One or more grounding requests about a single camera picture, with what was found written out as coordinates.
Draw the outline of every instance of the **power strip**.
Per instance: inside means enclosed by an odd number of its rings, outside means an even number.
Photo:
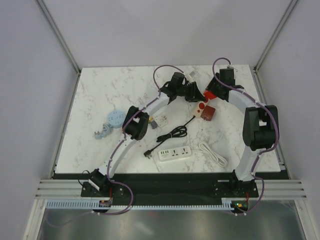
[[[192,155],[191,148],[189,146],[181,146],[158,152],[160,162],[166,162],[175,159],[183,159]]]

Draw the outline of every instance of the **marble surface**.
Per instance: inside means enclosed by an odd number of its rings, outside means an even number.
[[[236,84],[244,86],[254,98],[258,94],[248,65],[234,65]],[[180,66],[185,72],[196,71],[195,79],[201,92],[213,77],[211,65]],[[114,129],[111,135],[96,140],[94,132],[102,129],[107,115],[114,109],[125,113],[129,107],[145,106],[154,99],[157,89],[152,80],[154,66],[142,67],[99,67],[83,68],[72,105],[56,173],[90,172],[99,167],[116,146],[121,129]],[[159,86],[169,81],[175,69],[163,67],[158,70],[156,80]],[[245,148],[242,139],[244,115],[233,105],[220,99],[213,99],[209,105],[216,108],[212,121],[196,118],[188,124],[188,135],[184,138],[169,139],[153,153],[153,158],[143,153],[156,144],[156,137],[167,134],[173,128],[184,125],[195,103],[188,103],[178,97],[155,114],[165,115],[168,125],[152,129],[149,125],[146,136],[135,144],[118,166],[116,173],[184,173],[184,172],[231,172],[240,161]],[[202,153],[191,157],[160,162],[158,151],[190,146],[197,150],[199,142],[208,143],[211,148],[228,160],[222,168]],[[263,155],[258,172],[279,172],[280,167],[275,152]]]

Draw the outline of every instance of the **coiled white cable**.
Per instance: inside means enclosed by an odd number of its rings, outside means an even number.
[[[199,150],[194,150],[194,153],[202,153],[208,155],[215,164],[219,165],[222,168],[225,168],[228,165],[227,159],[214,152],[206,142],[200,142],[198,147]]]

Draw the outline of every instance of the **small blue object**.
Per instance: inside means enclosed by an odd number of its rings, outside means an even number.
[[[121,128],[124,124],[126,114],[120,110],[110,112],[106,118],[108,124],[114,129]]]

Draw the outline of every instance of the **black plug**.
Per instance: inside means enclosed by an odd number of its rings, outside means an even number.
[[[148,151],[146,151],[143,155],[144,155],[146,158],[150,159],[150,158],[152,157],[151,153],[152,153],[152,151],[151,151],[151,150],[148,150]]]

